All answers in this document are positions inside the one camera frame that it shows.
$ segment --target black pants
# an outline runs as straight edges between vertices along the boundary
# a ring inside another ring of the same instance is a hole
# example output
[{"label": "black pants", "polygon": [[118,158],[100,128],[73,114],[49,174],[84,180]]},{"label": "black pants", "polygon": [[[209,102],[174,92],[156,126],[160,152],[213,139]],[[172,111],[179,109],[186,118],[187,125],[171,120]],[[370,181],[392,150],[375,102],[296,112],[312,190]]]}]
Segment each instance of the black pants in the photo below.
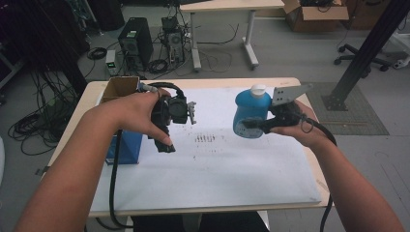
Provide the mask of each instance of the black pants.
[{"label": "black pants", "polygon": [[[132,217],[134,232],[185,232],[181,215]],[[269,232],[257,212],[203,214],[199,232]]]}]

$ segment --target wrist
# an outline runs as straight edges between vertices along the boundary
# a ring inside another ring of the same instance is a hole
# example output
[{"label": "wrist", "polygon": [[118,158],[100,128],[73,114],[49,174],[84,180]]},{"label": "wrist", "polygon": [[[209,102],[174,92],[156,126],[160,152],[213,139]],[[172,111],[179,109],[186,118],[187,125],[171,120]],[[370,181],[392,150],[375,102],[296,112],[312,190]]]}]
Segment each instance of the wrist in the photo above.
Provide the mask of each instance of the wrist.
[{"label": "wrist", "polygon": [[311,151],[316,155],[320,155],[326,151],[329,151],[335,148],[336,145],[326,137],[323,137],[309,146]]},{"label": "wrist", "polygon": [[118,114],[115,113],[115,110],[110,110],[109,107],[105,107],[103,104],[88,110],[84,114],[83,120],[89,124],[97,124],[99,127],[104,127],[112,134],[120,129]]}]

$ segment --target white bottle cap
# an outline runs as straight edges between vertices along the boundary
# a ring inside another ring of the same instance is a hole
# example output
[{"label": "white bottle cap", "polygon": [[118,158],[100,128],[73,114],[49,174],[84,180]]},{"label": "white bottle cap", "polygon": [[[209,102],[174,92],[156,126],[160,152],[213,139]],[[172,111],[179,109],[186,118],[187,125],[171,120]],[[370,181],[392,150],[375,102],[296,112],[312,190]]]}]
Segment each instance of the white bottle cap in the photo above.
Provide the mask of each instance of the white bottle cap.
[{"label": "white bottle cap", "polygon": [[260,99],[265,94],[265,90],[266,90],[266,85],[264,85],[264,84],[254,84],[250,88],[250,93],[254,98]]}]

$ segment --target blue box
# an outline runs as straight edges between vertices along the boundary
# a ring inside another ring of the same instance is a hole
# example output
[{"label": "blue box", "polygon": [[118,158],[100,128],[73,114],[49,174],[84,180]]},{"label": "blue box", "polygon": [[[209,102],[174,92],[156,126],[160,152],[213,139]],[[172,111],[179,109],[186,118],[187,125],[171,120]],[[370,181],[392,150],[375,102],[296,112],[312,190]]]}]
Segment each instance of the blue box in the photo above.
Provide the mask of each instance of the blue box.
[{"label": "blue box", "polygon": [[[139,149],[141,148],[142,134],[123,130],[121,136],[120,153],[118,164],[138,163]],[[115,144],[117,135],[112,136],[105,162],[108,165],[114,164]]]}]

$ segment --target black pole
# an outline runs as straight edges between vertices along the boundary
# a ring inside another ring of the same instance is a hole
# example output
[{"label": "black pole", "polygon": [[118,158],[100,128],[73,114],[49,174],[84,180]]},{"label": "black pole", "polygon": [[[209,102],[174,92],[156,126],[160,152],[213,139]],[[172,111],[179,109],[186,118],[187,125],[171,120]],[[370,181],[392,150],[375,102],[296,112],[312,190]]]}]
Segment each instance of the black pole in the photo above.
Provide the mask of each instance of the black pole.
[{"label": "black pole", "polygon": [[370,65],[371,60],[377,56],[377,53],[395,32],[395,29],[406,17],[409,10],[409,0],[391,0],[385,12],[382,13],[368,34],[359,52],[347,67],[332,94],[323,97],[328,110],[341,110],[343,108],[344,101]]}]

